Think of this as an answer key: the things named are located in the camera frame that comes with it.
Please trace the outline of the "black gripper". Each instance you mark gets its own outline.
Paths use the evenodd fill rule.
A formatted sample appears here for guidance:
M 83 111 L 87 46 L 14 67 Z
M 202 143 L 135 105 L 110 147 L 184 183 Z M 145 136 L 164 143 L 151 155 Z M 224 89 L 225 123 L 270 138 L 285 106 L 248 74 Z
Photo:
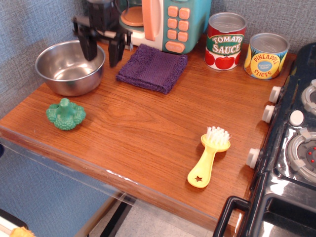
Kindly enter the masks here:
M 74 16 L 73 33 L 78 37 L 87 61 L 97 56 L 97 41 L 109 42 L 109 63 L 115 67 L 122 60 L 125 45 L 131 46 L 131 31 L 120 25 L 121 10 L 116 0 L 89 0 L 88 14 Z

